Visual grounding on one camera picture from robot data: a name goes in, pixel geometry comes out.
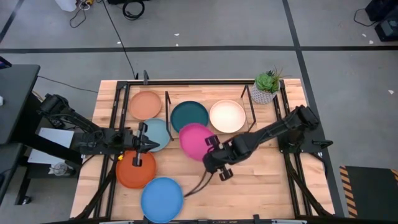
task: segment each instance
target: light blue plate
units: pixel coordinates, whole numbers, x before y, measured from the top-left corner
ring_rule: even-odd
[[[152,180],[142,191],[142,212],[154,223],[167,223],[173,220],[180,213],[182,204],[181,186],[168,177]]]
[[[151,149],[150,152],[157,152],[169,143],[170,136],[166,130],[166,122],[159,118],[152,118],[144,121],[148,125],[148,131],[145,135],[149,140],[159,143],[160,146]]]

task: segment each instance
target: pink plate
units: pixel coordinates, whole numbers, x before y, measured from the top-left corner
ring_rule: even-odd
[[[188,157],[201,161],[210,148],[205,139],[214,135],[202,124],[192,123],[180,130],[180,145]]]

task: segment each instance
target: white container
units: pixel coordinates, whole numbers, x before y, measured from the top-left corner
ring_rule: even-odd
[[[76,0],[55,0],[60,8],[67,12],[73,12],[76,9]]]

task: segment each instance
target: gray floor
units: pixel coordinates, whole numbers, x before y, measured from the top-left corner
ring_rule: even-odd
[[[369,1],[289,0],[301,46],[368,46],[370,40],[372,45],[398,45],[398,42],[380,42],[372,27],[353,22],[354,11]],[[8,20],[16,2],[0,2],[0,27]],[[293,46],[284,7],[278,0],[152,0],[146,2],[143,17],[134,22],[125,20],[116,6],[108,9],[126,47]],[[121,47],[101,4],[87,11],[87,20],[76,29],[69,27],[74,13],[61,11],[54,1],[25,0],[0,43],[0,50]],[[358,16],[369,22],[363,12]],[[142,73],[145,69],[152,79],[253,78],[273,65],[282,67],[286,77],[302,77],[294,51],[127,54],[135,71]],[[39,64],[42,67],[39,75],[80,88],[95,90],[103,79],[132,78],[121,52],[2,56],[12,63]],[[395,116],[398,92],[393,95],[388,92],[398,91],[398,52],[304,52],[303,56],[325,136],[335,142],[330,147],[333,167],[344,164],[398,169],[394,161],[398,156],[394,136],[398,126]],[[79,113],[92,115],[94,93],[43,79],[38,79],[35,90],[41,95],[62,95]],[[13,202],[22,174],[23,170],[18,170],[0,207],[0,217],[7,220],[5,223],[66,220],[76,180],[34,180],[29,193],[36,200],[31,205],[17,207]]]

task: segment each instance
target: wooden table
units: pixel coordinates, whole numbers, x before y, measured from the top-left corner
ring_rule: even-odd
[[[93,122],[101,127],[109,127],[116,83],[117,80],[103,80],[101,82],[93,115]],[[299,79],[285,79],[285,85],[291,109],[299,105],[306,105]],[[209,107],[211,102],[217,100],[239,100],[243,88],[244,85],[139,85],[130,89],[129,97],[131,98],[135,93],[142,90],[152,90],[159,94],[164,103],[165,91],[168,91],[172,107],[187,100],[198,101]],[[115,128],[118,127],[120,121],[123,91],[119,99]],[[283,105],[280,95],[279,101],[280,105]],[[243,98],[241,103],[245,108],[250,125],[252,117],[248,99]],[[273,103],[268,105],[254,104],[254,111],[257,123],[252,131],[263,128],[277,120]],[[165,106],[162,107],[162,111],[157,117],[165,119]],[[130,114],[127,114],[125,127],[136,129],[138,122]],[[219,134],[220,141],[231,136],[231,134]],[[167,176],[175,179],[182,186],[184,193],[191,190],[200,181],[205,170],[201,162],[193,161],[185,156],[180,149],[178,138],[175,141],[170,141],[165,149],[154,153],[154,155],[158,167],[157,177]],[[333,213],[323,164],[309,154],[302,154],[301,160],[307,187],[323,207]],[[82,168],[71,217],[78,215],[96,192],[102,162],[103,156],[98,155]],[[284,158],[278,150],[276,139],[261,144],[249,159],[231,168],[234,172],[233,178],[222,182],[216,175],[201,192],[185,199],[183,209],[176,219],[252,219],[254,214],[259,214],[260,218],[263,219],[294,217]],[[301,214],[305,214],[301,193],[297,186],[296,189]],[[142,190],[127,189],[117,182],[112,220],[142,220],[141,192]],[[107,198],[108,193],[105,192],[101,215],[105,214]]]

